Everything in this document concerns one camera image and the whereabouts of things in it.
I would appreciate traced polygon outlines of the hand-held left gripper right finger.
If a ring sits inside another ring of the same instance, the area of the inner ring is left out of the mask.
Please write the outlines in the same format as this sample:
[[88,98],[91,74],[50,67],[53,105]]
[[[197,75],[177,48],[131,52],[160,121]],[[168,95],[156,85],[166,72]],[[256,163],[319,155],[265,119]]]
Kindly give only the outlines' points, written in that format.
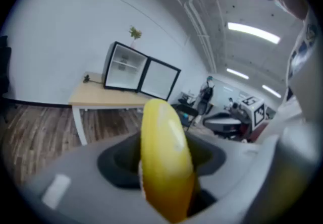
[[279,137],[262,144],[241,143],[191,133],[187,138],[206,145],[218,156],[197,167],[201,187],[216,202],[189,218],[187,223],[243,223],[272,164]]

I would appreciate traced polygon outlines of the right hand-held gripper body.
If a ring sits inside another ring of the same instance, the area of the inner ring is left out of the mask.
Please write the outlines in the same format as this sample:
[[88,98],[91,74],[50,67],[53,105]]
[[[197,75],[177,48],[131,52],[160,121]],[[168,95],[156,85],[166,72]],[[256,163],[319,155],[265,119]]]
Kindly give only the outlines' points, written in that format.
[[251,96],[241,103],[233,103],[230,109],[204,118],[203,125],[223,139],[250,140],[252,132],[265,118],[264,100]]

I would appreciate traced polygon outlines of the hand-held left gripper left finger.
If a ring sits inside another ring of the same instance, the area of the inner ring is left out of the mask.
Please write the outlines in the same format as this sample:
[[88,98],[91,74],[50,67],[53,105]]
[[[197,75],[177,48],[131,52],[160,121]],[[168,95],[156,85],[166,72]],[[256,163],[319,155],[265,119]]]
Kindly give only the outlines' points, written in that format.
[[143,198],[140,134],[73,149],[23,187],[34,210],[52,223],[165,223]]

